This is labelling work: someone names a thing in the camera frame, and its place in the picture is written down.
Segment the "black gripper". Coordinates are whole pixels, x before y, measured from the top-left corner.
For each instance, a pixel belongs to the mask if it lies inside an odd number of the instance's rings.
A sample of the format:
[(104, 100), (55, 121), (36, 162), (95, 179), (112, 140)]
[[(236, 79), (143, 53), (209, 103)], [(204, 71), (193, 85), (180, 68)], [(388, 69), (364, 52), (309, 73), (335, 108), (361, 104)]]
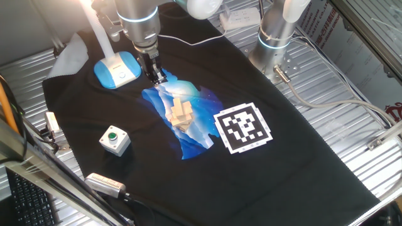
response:
[(140, 52), (138, 60), (154, 86), (167, 81), (166, 75), (160, 66), (160, 54), (157, 49)]

